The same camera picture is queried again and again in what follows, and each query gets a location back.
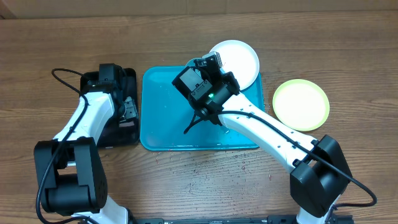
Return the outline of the green orange sponge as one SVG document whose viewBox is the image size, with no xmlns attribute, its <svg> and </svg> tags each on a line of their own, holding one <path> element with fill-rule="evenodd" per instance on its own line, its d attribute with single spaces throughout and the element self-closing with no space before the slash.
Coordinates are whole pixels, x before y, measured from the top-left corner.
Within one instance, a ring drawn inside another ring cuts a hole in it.
<svg viewBox="0 0 398 224">
<path fill-rule="evenodd" d="M 125 123 L 119 123 L 119 127 L 120 128 L 131 127 L 131 126 L 134 126 L 134 125 L 135 125 L 134 121 L 125 122 Z"/>
</svg>

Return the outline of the yellow plate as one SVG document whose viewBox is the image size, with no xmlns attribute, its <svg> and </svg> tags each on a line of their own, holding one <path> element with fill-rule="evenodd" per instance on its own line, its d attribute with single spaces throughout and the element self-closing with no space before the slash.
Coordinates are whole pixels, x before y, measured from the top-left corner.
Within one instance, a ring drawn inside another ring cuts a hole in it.
<svg viewBox="0 0 398 224">
<path fill-rule="evenodd" d="M 293 79 L 281 84 L 272 99 L 280 122 L 297 131 L 313 131 L 322 126 L 330 114 L 326 93 L 314 82 Z"/>
</svg>

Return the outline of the light blue plate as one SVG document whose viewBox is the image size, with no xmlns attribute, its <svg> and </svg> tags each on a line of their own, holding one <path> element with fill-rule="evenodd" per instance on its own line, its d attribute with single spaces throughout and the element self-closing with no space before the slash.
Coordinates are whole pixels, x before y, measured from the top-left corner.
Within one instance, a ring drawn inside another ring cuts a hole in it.
<svg viewBox="0 0 398 224">
<path fill-rule="evenodd" d="M 201 58 L 193 58 L 186 63 L 186 67 L 198 67 L 198 62 Z"/>
</svg>

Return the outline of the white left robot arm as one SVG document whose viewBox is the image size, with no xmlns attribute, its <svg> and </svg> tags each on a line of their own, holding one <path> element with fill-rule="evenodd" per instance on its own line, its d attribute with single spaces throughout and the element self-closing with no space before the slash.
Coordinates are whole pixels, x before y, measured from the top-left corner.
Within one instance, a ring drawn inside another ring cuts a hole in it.
<svg viewBox="0 0 398 224">
<path fill-rule="evenodd" d="M 132 212 L 108 194 L 98 148 L 134 144 L 139 138 L 137 94 L 103 91 L 80 96 L 67 125 L 34 148 L 38 191 L 35 209 L 64 216 L 64 223 L 136 223 Z"/>
</svg>

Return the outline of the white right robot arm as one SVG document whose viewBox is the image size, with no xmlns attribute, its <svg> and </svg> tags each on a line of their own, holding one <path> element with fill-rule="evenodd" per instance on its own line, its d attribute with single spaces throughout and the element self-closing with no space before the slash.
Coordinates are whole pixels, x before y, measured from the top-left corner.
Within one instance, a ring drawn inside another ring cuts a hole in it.
<svg viewBox="0 0 398 224">
<path fill-rule="evenodd" d="M 206 91 L 194 90 L 190 104 L 209 120 L 243 134 L 282 164 L 290 178 L 290 194 L 299 205 L 296 223 L 330 223 L 337 200 L 352 181 L 338 142 L 317 140 L 294 131 L 254 106 L 238 90 L 235 72 L 221 69 L 220 55 L 208 53 L 192 61 Z"/>
</svg>

